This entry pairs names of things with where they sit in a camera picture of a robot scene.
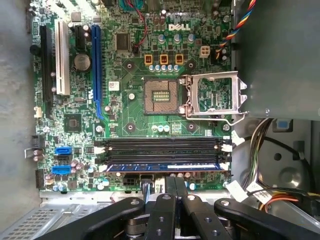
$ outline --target black pcie slot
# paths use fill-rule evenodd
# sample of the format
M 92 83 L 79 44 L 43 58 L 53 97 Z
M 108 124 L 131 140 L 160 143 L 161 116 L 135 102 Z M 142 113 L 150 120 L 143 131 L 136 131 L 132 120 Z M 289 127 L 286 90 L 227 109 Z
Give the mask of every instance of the black pcie slot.
M 53 81 L 52 72 L 52 34 L 50 28 L 40 26 L 41 41 L 41 74 L 42 74 L 42 100 L 45 104 L 45 117 L 51 118 L 51 107 L 53 103 Z

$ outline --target gray surface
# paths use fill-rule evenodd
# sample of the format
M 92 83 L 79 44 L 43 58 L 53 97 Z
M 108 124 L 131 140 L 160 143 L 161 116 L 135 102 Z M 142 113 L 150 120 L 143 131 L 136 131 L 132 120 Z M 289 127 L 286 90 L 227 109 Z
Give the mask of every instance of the gray surface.
M 1 0 L 0 7 L 0 232 L 40 203 L 36 166 L 23 151 L 34 131 L 34 103 L 22 2 Z
M 238 38 L 237 67 L 248 85 L 242 110 L 254 117 L 269 109 L 270 117 L 320 120 L 318 9 L 317 0 L 256 2 Z

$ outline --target capacitor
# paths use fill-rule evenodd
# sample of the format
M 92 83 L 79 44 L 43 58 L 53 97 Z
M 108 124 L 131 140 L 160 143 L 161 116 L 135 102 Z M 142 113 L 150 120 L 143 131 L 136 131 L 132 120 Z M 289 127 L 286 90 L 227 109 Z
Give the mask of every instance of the capacitor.
M 179 65 L 174 65 L 174 66 L 173 66 L 173 70 L 174 70 L 175 72 L 179 72 Z
M 160 44 L 164 44 L 164 43 L 166 42 L 166 37 L 165 37 L 165 35 L 160 34 L 160 35 L 158 36 L 158 41 L 159 41 Z
M 79 164 L 78 164 L 77 166 L 75 166 L 75 169 L 81 170 L 81 169 L 84 168 L 84 166 L 85 166 L 85 165 L 84 165 L 82 162 L 79 162 Z
M 90 166 L 89 169 L 88 169 L 88 173 L 90 173 L 90 174 L 95 172 L 95 171 L 97 171 L 97 167 L 94 166 L 94 165 Z
M 91 32 L 91 28 L 89 27 L 89 25 L 83 25 L 83 30 L 87 33 L 90 33 Z
M 58 192 L 58 191 L 59 191 L 59 186 L 58 186 L 58 185 L 54 185 L 54 186 L 52 187 L 52 191 Z
M 102 183 L 99 183 L 99 184 L 96 186 L 96 188 L 101 191 L 101 190 L 103 190 L 103 189 L 105 188 L 105 186 L 104 186 Z
M 103 186 L 108 187 L 110 185 L 110 181 L 108 178 L 103 179 L 102 181 Z
M 160 65 L 155 65 L 155 71 L 156 72 L 160 72 L 161 71 L 161 67 L 160 67 Z
M 29 51 L 33 56 L 40 57 L 41 55 L 41 48 L 38 45 L 31 45 Z
M 133 99 L 135 99 L 136 96 L 133 93 L 130 93 L 128 97 L 130 100 L 133 100 Z
M 155 67 L 154 67 L 153 65 L 150 65 L 150 66 L 149 66 L 149 71 L 150 71 L 150 72 L 155 71 Z
M 181 42 L 181 36 L 180 34 L 175 34 L 173 37 L 173 40 L 176 44 L 179 44 Z
M 191 173 L 190 173 L 190 172 L 186 172 L 186 173 L 184 174 L 184 177 L 187 178 L 187 179 L 190 178 L 190 177 L 191 177 Z
M 191 190 L 191 191 L 194 191 L 194 190 L 196 190 L 196 184 L 194 183 L 194 182 L 192 182 L 192 183 L 190 183 L 190 185 L 189 185 L 189 189 Z
M 165 125 L 165 126 L 163 127 L 163 130 L 164 130 L 166 133 L 168 133 L 168 132 L 170 131 L 169 125 Z
M 59 184 L 58 189 L 59 189 L 60 192 L 63 192 L 65 190 L 67 190 L 67 184 L 65 184 L 65 183 Z
M 42 149 L 37 149 L 33 151 L 33 155 L 38 156 L 44 154 L 44 151 Z
M 159 125 L 159 126 L 158 126 L 158 132 L 159 132 L 159 133 L 162 133 L 163 131 L 164 131 L 164 126 Z
M 195 39 L 196 39 L 196 37 L 195 37 L 195 35 L 194 34 L 189 34 L 189 36 L 188 36 L 188 42 L 190 43 L 190 44 L 193 44 L 194 43 L 194 41 L 195 41 Z
M 172 72 L 174 70 L 174 67 L 170 64 L 168 65 L 168 67 L 166 68 L 169 72 Z
M 90 35 L 90 33 L 85 32 L 85 33 L 84 33 L 84 37 L 85 37 L 85 39 L 86 39 L 87 41 L 91 42 L 91 35 Z
M 78 164 L 79 164 L 78 160 L 76 160 L 76 159 L 72 160 L 71 163 L 70 163 L 70 167 L 75 168 Z
M 91 59 L 87 54 L 77 54 L 73 60 L 73 63 L 75 70 L 78 72 L 87 73 L 91 70 Z
M 71 30 L 71 32 L 75 32 L 76 31 L 76 29 L 75 29 L 75 26 L 74 26 L 74 24 L 72 23 L 72 22 L 69 22 L 68 23 L 68 28 Z
M 166 65 L 162 65 L 161 66 L 161 71 L 162 72 L 166 72 L 167 71 L 167 66 Z

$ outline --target chip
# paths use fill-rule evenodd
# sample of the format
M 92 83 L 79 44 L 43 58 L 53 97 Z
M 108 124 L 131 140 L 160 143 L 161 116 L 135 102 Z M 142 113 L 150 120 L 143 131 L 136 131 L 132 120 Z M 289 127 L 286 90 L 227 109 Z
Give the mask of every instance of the chip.
M 64 131 L 66 133 L 80 133 L 82 131 L 82 116 L 80 113 L 64 115 Z
M 130 50 L 128 33 L 117 33 L 115 35 L 115 49 L 120 52 L 127 52 Z
M 176 79 L 146 79 L 144 82 L 144 113 L 173 114 L 178 110 Z

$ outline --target black connector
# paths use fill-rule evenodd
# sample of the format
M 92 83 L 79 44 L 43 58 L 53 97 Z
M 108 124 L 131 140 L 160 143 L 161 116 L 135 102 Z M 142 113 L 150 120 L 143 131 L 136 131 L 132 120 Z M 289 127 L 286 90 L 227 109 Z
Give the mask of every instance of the black connector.
M 74 37 L 75 37 L 75 48 L 80 51 L 84 51 L 86 49 L 86 41 L 85 41 L 85 31 L 82 26 L 77 25 L 74 27 Z
M 31 146 L 35 149 L 43 149 L 45 147 L 45 137 L 43 135 L 32 135 Z
M 45 186 L 45 172 L 43 169 L 35 170 L 35 187 L 42 189 Z
M 45 104 L 45 117 L 51 118 L 51 108 L 53 103 L 53 80 L 52 72 L 52 34 L 50 28 L 45 25 L 40 26 L 41 41 L 41 76 L 42 76 L 42 100 Z

